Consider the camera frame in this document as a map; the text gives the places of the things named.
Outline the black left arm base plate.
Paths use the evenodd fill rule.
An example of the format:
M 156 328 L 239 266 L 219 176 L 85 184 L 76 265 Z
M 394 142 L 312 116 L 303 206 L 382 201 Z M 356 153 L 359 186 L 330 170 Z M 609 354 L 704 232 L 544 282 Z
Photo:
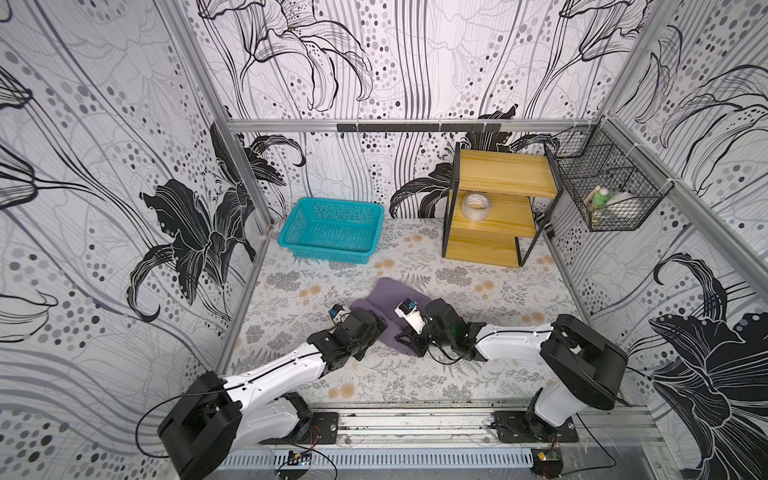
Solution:
M 338 428 L 337 412 L 316 412 L 311 417 L 300 419 L 297 426 L 286 437 L 280 438 L 278 443 L 333 445 L 337 440 Z

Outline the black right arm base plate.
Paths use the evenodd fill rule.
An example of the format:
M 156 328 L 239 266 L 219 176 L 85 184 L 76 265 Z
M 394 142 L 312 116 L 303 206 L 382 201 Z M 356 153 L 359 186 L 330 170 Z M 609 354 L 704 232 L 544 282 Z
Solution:
M 552 427 L 536 417 L 528 419 L 525 412 L 502 410 L 492 414 L 490 426 L 496 432 L 498 440 L 505 444 L 538 443 L 557 446 L 579 441 L 571 418 L 562 426 Z

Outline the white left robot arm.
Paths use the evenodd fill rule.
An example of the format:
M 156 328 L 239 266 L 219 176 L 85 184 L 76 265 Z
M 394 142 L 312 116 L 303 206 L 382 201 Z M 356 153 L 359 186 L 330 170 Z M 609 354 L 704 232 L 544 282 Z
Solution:
M 296 393 L 304 384 L 361 360 L 386 330 L 374 312 L 356 308 L 288 354 L 245 373 L 199 376 L 157 427 L 181 479 L 203 479 L 232 451 L 264 440 L 302 440 L 312 412 Z

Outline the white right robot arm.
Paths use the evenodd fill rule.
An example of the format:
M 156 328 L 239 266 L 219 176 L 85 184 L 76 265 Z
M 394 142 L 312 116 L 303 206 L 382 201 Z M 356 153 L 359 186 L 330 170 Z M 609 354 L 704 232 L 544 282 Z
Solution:
M 405 322 L 395 340 L 422 357 L 432 347 L 451 349 L 443 363 L 525 360 L 550 368 L 556 382 L 540 389 L 522 419 L 522 428 L 535 439 L 548 440 L 556 429 L 581 410 L 608 411 L 618 396 L 628 356 L 613 342 L 569 314 L 538 327 L 502 327 L 467 322 L 442 299 L 424 307 L 406 299 L 394 309 Z

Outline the purple long pants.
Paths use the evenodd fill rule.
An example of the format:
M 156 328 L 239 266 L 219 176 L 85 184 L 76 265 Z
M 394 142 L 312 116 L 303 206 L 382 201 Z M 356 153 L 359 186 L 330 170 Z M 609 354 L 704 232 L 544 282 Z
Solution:
M 379 336 L 379 341 L 401 354 L 416 356 L 411 348 L 395 339 L 406 327 L 409 327 L 409 324 L 395 312 L 396 307 L 406 299 L 414 301 L 418 307 L 425 307 L 431 301 L 427 296 L 405 284 L 391 278 L 380 278 L 371 293 L 367 297 L 355 300 L 350 309 L 363 308 L 383 318 L 387 328 Z

